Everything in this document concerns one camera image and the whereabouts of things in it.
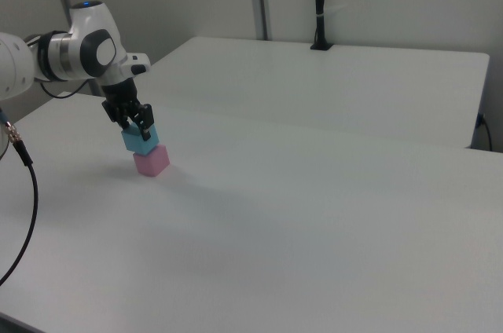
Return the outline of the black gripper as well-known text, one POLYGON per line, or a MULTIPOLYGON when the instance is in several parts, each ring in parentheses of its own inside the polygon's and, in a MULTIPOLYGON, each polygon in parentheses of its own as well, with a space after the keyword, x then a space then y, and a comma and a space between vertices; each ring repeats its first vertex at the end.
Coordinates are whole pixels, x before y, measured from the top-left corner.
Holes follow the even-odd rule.
POLYGON ((133 78, 128 78, 114 85, 102 86, 105 101, 101 104, 113 123, 122 129, 130 126, 131 120, 140 130, 143 141, 151 138, 150 127, 154 124, 154 115, 150 104, 139 104, 138 91, 133 78))

